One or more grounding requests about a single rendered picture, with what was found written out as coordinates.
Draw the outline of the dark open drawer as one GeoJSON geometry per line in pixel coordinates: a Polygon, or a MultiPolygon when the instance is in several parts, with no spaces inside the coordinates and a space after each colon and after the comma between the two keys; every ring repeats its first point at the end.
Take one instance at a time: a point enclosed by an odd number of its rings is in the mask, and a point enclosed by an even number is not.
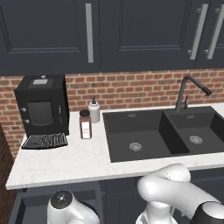
{"type": "Polygon", "coordinates": [[[75,198],[86,206],[90,206],[104,224],[102,212],[102,196],[98,185],[52,185],[29,188],[17,192],[8,224],[46,224],[47,204],[50,197],[58,190],[68,190],[75,198]]]}

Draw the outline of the white soap dispenser bottle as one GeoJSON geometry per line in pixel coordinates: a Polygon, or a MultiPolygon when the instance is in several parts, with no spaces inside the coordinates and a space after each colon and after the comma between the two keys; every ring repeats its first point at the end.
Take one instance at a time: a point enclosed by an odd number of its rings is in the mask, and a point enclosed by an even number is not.
{"type": "Polygon", "coordinates": [[[98,123],[100,121],[100,105],[95,98],[89,103],[88,110],[90,112],[91,122],[98,123]]]}

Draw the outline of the brown jar with black lid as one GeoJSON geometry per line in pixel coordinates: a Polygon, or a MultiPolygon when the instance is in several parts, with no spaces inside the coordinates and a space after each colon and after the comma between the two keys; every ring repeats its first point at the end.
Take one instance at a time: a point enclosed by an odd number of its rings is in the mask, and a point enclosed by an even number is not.
{"type": "Polygon", "coordinates": [[[88,109],[80,111],[80,137],[82,139],[92,138],[91,117],[88,109]]]}

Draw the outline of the black double sink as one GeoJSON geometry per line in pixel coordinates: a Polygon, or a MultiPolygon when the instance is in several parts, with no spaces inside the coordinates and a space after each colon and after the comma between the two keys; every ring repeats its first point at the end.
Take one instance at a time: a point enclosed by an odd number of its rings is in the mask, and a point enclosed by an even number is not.
{"type": "Polygon", "coordinates": [[[224,117],[210,106],[102,116],[112,163],[224,152],[224,117]]]}

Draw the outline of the black coffee machine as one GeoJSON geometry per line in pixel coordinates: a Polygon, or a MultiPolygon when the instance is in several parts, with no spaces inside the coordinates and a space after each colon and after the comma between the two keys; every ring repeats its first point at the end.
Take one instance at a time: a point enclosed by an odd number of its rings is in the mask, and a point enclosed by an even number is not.
{"type": "Polygon", "coordinates": [[[64,74],[25,76],[14,94],[27,137],[23,150],[67,146],[70,115],[64,74]]]}

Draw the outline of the black kitchen tap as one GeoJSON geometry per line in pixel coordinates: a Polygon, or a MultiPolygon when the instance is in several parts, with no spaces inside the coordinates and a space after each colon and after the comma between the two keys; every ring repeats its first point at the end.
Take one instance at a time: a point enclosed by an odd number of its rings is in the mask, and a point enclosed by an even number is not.
{"type": "Polygon", "coordinates": [[[204,86],[201,82],[199,82],[198,80],[196,80],[194,77],[192,77],[191,75],[187,75],[181,82],[181,86],[180,86],[180,90],[179,90],[179,94],[178,94],[178,100],[176,102],[176,106],[175,106],[175,111],[178,113],[181,109],[186,109],[188,107],[187,105],[187,100],[182,101],[182,97],[184,94],[184,90],[185,90],[185,86],[186,86],[186,82],[190,80],[192,83],[194,83],[198,88],[200,88],[205,94],[206,96],[209,96],[212,94],[212,91],[207,88],[206,86],[204,86]]]}

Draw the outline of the dark base cupboard front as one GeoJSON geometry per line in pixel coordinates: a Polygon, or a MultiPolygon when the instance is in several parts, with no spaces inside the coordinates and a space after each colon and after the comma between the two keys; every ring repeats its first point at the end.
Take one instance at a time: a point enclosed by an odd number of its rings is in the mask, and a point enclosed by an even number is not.
{"type": "Polygon", "coordinates": [[[224,204],[224,168],[190,171],[191,182],[224,204]]]}
{"type": "Polygon", "coordinates": [[[135,178],[105,181],[105,224],[135,224],[133,204],[137,199],[135,178]]]}

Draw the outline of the dark wall cupboard door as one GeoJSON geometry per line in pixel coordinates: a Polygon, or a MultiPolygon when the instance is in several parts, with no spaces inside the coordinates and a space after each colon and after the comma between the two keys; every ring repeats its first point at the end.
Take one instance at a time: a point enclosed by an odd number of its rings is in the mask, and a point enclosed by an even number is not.
{"type": "Polygon", "coordinates": [[[193,68],[211,0],[100,0],[103,72],[193,68]]]}
{"type": "Polygon", "coordinates": [[[215,10],[224,4],[224,0],[209,0],[206,21],[199,43],[199,50],[195,61],[195,68],[223,68],[224,67],[224,21],[220,29],[220,35],[214,50],[213,58],[207,59],[204,51],[209,47],[214,26],[217,19],[215,10]]]}
{"type": "Polygon", "coordinates": [[[99,71],[99,0],[0,0],[1,76],[99,71]],[[85,4],[92,4],[94,63],[85,4]]]}

